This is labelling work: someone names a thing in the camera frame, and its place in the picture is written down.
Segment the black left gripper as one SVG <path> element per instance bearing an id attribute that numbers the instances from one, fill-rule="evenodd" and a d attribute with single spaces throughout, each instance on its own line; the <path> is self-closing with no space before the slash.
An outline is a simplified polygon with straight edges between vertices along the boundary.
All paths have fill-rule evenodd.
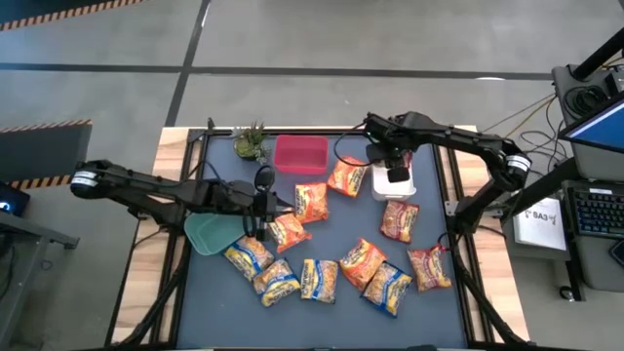
<path id="1" fill-rule="evenodd" d="M 220 184 L 214 190 L 214 204 L 220 213 L 229 215 L 274 215 L 277 207 L 284 214 L 294 212 L 294 205 L 265 188 L 242 180 Z"/>

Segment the white plastic bin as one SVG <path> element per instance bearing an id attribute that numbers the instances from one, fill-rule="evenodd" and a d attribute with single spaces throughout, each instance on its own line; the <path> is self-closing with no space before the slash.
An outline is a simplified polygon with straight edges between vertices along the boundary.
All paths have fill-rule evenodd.
<path id="1" fill-rule="evenodd" d="M 371 166 L 371 193 L 372 197 L 377 201 L 407 201 L 416 193 L 416 187 L 413 181 L 411 163 L 408 163 L 407 170 L 409 177 L 407 180 L 398 182 L 390 182 L 388 178 L 388 169 L 380 163 Z"/>

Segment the pink plastic bin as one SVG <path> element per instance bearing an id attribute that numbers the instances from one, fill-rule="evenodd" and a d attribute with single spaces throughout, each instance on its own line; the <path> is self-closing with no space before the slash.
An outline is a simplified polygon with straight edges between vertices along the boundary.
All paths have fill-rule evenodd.
<path id="1" fill-rule="evenodd" d="M 279 135 L 273 165 L 282 173 L 315 176 L 327 170 L 329 142 L 323 136 Z"/>

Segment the small potted succulent plant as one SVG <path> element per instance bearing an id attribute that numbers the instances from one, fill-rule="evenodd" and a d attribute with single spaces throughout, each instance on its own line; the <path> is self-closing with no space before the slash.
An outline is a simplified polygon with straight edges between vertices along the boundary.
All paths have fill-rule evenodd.
<path id="1" fill-rule="evenodd" d="M 249 127 L 235 127 L 232 130 L 235 153 L 243 160 L 255 161 L 260 165 L 268 162 L 271 149 L 264 144 L 264 124 L 252 123 Z"/>

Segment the teal plastic bin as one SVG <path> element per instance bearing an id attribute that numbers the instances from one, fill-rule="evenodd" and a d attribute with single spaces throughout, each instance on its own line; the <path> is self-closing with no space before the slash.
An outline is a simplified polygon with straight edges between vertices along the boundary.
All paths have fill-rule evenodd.
<path id="1" fill-rule="evenodd" d="M 229 214 L 190 214 L 183 228 L 200 255 L 220 254 L 245 234 L 242 218 Z"/>

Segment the black diagonal stand beam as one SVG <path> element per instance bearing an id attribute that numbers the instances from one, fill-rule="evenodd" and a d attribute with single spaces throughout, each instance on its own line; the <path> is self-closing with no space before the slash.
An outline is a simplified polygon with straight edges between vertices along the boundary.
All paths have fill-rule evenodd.
<path id="1" fill-rule="evenodd" d="M 505 204 L 508 208 L 503 211 L 502 220 L 510 219 L 514 215 L 531 207 L 562 188 L 567 180 L 580 178 L 574 157 L 563 161 L 555 170 L 549 172 L 532 185 L 522 188 L 516 195 L 511 196 Z"/>

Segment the white SA3 sign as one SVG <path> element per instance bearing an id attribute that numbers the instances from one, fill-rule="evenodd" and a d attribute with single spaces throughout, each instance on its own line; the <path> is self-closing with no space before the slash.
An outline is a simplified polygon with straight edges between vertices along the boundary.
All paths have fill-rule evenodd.
<path id="1" fill-rule="evenodd" d="M 515 242 L 565 251 L 566 237 L 560 201 L 545 198 L 513 218 Z"/>

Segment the computer monitor blue screen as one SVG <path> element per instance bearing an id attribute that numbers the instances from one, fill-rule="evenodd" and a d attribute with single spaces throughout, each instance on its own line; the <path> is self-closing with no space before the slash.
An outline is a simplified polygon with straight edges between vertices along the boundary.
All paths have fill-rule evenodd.
<path id="1" fill-rule="evenodd" d="M 567 126 L 559 138 L 624 154 L 624 92 Z"/>

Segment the black backlit keyboard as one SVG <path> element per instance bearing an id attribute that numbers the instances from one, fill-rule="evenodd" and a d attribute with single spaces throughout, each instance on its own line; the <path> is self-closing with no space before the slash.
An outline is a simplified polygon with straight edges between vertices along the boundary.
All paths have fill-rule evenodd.
<path id="1" fill-rule="evenodd" d="M 609 189 L 572 187 L 567 195 L 579 236 L 624 240 L 624 194 Z"/>

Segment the grey computer cart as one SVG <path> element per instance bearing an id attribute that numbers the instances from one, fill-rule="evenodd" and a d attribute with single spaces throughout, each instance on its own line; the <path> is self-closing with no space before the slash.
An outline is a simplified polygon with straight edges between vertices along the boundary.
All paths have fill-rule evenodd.
<path id="1" fill-rule="evenodd" d="M 614 93 L 605 83 L 608 72 L 596 70 L 582 81 L 571 71 L 577 66 L 552 69 L 556 98 L 560 102 L 565 128 L 594 112 L 624 90 Z M 579 236 L 570 212 L 567 190 L 572 187 L 600 188 L 624 194 L 624 154 L 569 142 L 580 178 L 567 180 L 559 190 L 563 194 L 563 226 L 570 261 L 566 263 L 574 296 L 580 294 L 578 281 L 598 291 L 624 293 L 624 268 L 610 255 L 609 249 L 620 239 Z"/>

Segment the black hazard-striped floor mat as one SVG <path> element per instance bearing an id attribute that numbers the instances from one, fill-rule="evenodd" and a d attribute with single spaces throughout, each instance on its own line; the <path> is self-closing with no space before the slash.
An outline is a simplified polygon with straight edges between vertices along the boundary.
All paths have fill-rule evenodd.
<path id="1" fill-rule="evenodd" d="M 146 0 L 0 0 L 0 31 L 139 4 Z"/>
<path id="2" fill-rule="evenodd" d="M 82 119 L 0 128 L 0 181 L 19 190 L 68 184 L 92 127 Z"/>

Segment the black device blue light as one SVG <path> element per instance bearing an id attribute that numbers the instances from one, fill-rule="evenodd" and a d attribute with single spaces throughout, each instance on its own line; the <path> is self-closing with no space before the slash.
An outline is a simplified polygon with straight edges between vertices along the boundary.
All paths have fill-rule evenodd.
<path id="1" fill-rule="evenodd" d="M 23 217 L 30 195 L 0 181 L 0 211 Z"/>

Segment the grey metal desk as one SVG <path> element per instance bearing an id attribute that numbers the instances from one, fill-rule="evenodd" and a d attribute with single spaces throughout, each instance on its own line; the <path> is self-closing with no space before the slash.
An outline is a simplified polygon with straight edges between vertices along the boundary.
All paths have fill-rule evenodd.
<path id="1" fill-rule="evenodd" d="M 0 351 L 7 351 L 48 246 L 56 243 L 74 250 L 80 239 L 6 213 L 0 213 L 0 230 L 13 236 L 16 253 L 8 267 L 8 289 L 0 288 Z"/>

